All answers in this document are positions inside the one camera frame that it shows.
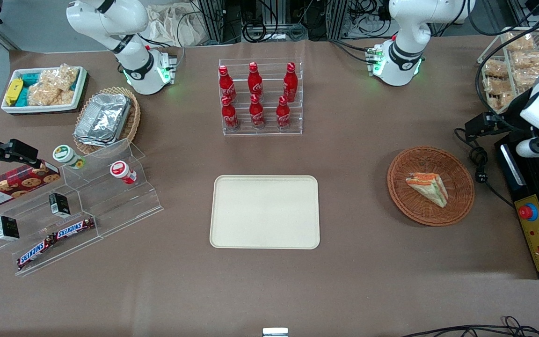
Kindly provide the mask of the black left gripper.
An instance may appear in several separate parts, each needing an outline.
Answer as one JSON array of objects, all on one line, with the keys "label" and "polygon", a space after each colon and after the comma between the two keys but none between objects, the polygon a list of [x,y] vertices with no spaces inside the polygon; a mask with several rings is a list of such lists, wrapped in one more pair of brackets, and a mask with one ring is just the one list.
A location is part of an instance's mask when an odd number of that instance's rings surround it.
[{"label": "black left gripper", "polygon": [[[516,96],[506,111],[502,114],[504,120],[511,124],[513,128],[500,141],[522,141],[532,139],[537,136],[532,124],[520,117],[520,113],[527,105],[532,94],[532,89],[528,89]],[[476,141],[479,137],[494,136],[503,132],[503,126],[499,125],[498,115],[483,112],[465,124],[466,142]]]}]

